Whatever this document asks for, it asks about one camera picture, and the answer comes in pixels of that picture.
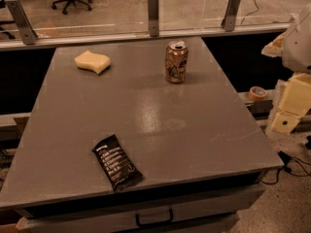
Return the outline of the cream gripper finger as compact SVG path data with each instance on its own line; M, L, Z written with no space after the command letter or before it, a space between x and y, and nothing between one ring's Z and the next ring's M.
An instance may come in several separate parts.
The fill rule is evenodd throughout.
M261 53L268 57L280 57L282 55L284 37L285 34L281 33L272 42L264 46Z
M286 82L279 80L275 86L269 128L290 134L310 109L311 75L294 73Z

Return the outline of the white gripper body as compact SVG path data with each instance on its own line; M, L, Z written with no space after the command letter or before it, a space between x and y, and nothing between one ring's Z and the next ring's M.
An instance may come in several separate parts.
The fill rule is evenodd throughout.
M306 5L285 32L282 62L293 72L311 73L311 4Z

